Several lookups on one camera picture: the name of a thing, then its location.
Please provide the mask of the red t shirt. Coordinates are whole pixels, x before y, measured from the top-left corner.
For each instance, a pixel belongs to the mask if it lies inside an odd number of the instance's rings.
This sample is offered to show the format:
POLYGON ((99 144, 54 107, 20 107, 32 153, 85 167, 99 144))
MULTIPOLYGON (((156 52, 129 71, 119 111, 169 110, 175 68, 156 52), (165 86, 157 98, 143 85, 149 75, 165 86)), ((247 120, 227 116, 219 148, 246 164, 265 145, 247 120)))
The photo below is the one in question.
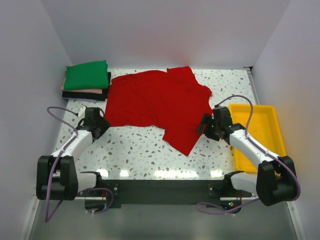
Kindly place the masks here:
POLYGON ((203 115, 212 114, 211 95, 188 66, 122 75, 111 81, 104 117, 113 127, 164 129, 163 140, 188 156, 203 115))

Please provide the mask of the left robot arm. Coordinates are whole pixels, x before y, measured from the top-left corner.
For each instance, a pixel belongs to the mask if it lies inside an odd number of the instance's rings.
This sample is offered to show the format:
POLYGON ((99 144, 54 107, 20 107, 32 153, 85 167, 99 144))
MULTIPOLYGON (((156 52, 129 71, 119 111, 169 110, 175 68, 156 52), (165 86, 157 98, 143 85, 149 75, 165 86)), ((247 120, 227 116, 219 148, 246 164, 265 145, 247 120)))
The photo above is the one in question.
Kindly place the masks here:
POLYGON ((70 139, 51 155, 38 159, 37 198, 72 201, 85 190, 92 196, 99 196, 104 190, 100 173, 77 170, 76 160, 110 127, 101 108, 87 107, 70 139))

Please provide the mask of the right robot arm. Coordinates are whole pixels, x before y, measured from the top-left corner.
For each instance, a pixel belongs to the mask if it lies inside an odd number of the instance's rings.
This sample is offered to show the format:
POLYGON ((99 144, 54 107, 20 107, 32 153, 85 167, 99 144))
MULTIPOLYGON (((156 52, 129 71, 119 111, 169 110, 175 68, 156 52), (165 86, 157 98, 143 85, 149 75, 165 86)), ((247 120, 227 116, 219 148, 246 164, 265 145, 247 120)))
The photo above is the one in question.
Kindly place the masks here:
POLYGON ((285 154, 275 108, 267 105, 216 105, 204 114, 197 133, 224 140, 236 151, 235 171, 224 175, 210 194, 256 195, 265 206, 296 200, 301 194, 294 161, 285 154))

